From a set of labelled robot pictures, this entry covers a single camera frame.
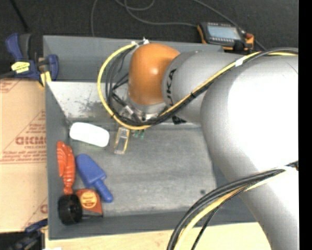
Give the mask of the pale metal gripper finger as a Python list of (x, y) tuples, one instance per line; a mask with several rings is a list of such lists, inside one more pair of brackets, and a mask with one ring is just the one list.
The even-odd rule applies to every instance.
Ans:
[(118, 129), (116, 139), (115, 139), (115, 146), (114, 146), (114, 153), (122, 155), (126, 152), (129, 140), (129, 129), (125, 127), (120, 127)]
[(134, 110), (126, 105), (119, 110), (119, 116), (122, 118), (132, 118), (134, 116)]

